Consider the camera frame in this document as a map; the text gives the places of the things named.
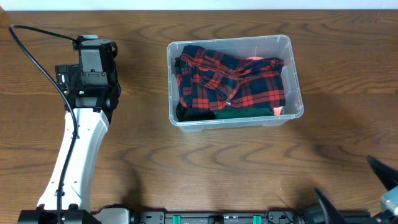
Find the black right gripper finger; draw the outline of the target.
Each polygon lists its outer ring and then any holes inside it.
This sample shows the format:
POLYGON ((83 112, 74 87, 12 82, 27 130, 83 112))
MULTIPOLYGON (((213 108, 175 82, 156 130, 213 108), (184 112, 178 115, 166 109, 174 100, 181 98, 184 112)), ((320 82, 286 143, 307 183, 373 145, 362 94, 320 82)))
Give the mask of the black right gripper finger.
POLYGON ((387 191, 397 187, 398 172, 395 169, 383 164, 373 156, 368 156, 366 159, 371 169, 381 181, 383 186, 385 186, 387 191))
POLYGON ((348 224, 340 212, 318 188, 315 188, 314 191, 322 208, 326 224, 348 224))

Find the black trousers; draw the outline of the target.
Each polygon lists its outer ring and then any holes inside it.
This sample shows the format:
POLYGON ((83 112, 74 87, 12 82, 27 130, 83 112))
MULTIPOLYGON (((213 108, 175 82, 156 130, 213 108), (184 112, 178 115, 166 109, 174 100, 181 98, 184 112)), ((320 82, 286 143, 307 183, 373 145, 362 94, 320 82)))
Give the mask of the black trousers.
POLYGON ((181 57, 175 58, 175 78, 178 86, 179 103, 176 106, 176 116, 179 122, 203 121, 216 119, 214 112, 208 108, 198 108, 195 100, 205 99, 200 96, 204 90, 200 84, 200 71, 190 66, 181 57))

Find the red plaid flannel shirt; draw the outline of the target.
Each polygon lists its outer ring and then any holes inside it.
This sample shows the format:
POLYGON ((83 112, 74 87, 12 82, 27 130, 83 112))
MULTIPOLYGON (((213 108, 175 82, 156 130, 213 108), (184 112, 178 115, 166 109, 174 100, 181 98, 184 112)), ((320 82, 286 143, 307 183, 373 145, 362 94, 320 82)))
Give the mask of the red plaid flannel shirt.
POLYGON ((285 106, 283 66, 277 57, 239 58, 187 45, 174 65, 180 103, 200 111, 285 106))

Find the pink garment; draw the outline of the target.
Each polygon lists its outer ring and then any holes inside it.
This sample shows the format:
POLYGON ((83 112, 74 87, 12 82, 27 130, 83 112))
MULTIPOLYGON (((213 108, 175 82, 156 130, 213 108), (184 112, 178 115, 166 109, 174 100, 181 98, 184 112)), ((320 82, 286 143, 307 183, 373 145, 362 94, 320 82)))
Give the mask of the pink garment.
MULTIPOLYGON (((262 57, 248 57, 248 60, 261 60, 261 59, 262 59, 262 57)), ((275 116, 280 116, 282 113, 282 109, 283 109, 283 107, 280 106, 280 107, 273 108, 272 110, 273 110, 275 116)))

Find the dark green garment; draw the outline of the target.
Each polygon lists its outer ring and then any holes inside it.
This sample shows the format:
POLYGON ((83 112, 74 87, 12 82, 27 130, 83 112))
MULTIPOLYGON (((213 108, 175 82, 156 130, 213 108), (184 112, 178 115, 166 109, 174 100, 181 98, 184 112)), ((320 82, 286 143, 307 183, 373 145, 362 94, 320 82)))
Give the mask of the dark green garment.
POLYGON ((216 119, 251 118, 261 116, 274 116, 270 108, 233 108, 225 107, 222 110, 214 111, 216 119))

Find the clear plastic storage container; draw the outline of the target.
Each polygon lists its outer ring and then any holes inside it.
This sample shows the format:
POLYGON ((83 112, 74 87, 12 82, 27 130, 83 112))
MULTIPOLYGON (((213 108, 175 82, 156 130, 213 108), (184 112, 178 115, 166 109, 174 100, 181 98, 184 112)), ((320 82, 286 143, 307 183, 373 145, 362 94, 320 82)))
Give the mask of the clear plastic storage container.
POLYGON ((169 120, 183 132, 245 126, 280 126, 292 119, 300 118, 304 113, 292 43, 286 35, 279 34, 232 39, 175 41, 170 43, 167 47, 167 66, 169 120), (283 59, 284 66, 281 71, 281 77, 284 86, 286 105, 282 108, 281 115, 179 122, 176 115, 176 107, 180 101, 180 95, 175 77, 174 64, 175 58, 182 54, 183 48, 187 45, 197 45, 205 49, 220 51, 235 57, 278 57, 283 59))

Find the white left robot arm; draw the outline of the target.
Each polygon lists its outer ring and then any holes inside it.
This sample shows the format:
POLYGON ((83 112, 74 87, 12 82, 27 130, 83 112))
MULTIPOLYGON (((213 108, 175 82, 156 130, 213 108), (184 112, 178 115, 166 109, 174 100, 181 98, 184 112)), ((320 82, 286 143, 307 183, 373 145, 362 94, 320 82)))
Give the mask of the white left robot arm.
POLYGON ((115 69, 87 70, 57 65, 57 86, 66 98, 65 132, 60 152, 37 208, 23 210, 19 223, 129 223, 127 208, 111 205, 91 214, 93 174, 121 90, 115 69))

